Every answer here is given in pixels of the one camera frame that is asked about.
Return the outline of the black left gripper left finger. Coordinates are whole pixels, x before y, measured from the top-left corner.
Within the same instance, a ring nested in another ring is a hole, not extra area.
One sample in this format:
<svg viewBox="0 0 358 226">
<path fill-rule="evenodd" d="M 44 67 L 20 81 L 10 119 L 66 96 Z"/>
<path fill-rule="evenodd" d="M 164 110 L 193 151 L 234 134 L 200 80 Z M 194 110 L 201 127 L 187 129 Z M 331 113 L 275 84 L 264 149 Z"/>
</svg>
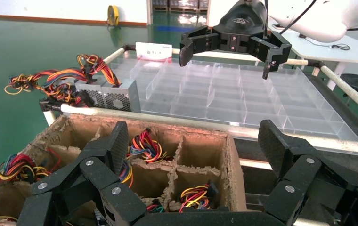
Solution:
<svg viewBox="0 0 358 226">
<path fill-rule="evenodd" d="M 119 178 L 128 146 L 127 123 L 119 121 L 108 136 L 89 141 L 72 163 L 33 184 L 17 224 L 63 226 L 92 201 L 108 225 L 135 225 L 146 205 Z"/>
</svg>

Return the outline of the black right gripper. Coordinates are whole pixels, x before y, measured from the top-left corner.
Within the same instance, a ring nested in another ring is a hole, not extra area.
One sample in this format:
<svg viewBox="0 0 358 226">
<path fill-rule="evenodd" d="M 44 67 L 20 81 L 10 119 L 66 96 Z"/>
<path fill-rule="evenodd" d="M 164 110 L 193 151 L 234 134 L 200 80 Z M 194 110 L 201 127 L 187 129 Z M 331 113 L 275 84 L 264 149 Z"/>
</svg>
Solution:
<svg viewBox="0 0 358 226">
<path fill-rule="evenodd" d="M 179 65 L 186 66 L 194 54 L 222 50 L 247 53 L 265 63 L 262 78 L 287 62 L 292 45 L 278 32 L 268 34 L 268 2 L 239 0 L 209 29 L 204 25 L 183 33 Z"/>
</svg>

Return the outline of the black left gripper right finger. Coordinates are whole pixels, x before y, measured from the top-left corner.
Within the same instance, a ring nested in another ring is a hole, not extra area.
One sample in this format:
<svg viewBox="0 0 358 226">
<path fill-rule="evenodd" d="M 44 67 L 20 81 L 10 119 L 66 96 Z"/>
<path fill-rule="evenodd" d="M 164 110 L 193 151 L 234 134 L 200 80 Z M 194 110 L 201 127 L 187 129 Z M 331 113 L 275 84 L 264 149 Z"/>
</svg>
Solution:
<svg viewBox="0 0 358 226">
<path fill-rule="evenodd" d="M 259 126 L 260 149 L 278 182 L 264 212 L 295 223 L 306 203 L 322 205 L 342 226 L 358 226 L 358 173 L 323 157 L 307 140 L 282 133 L 271 120 Z"/>
</svg>

